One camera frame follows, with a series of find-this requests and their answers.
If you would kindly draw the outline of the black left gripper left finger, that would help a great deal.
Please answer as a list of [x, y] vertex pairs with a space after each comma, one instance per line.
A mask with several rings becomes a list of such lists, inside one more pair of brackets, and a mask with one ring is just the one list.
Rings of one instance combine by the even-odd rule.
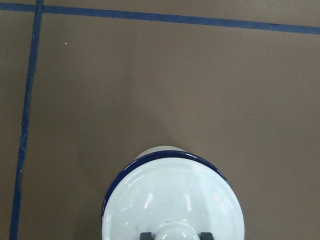
[[153, 240], [151, 232], [142, 232], [139, 236], [139, 240]]

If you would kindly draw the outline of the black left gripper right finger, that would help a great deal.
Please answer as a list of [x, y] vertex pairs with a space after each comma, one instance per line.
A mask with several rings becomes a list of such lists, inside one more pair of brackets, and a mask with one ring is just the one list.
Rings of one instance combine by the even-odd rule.
[[213, 234], [211, 232], [201, 232], [200, 240], [213, 240]]

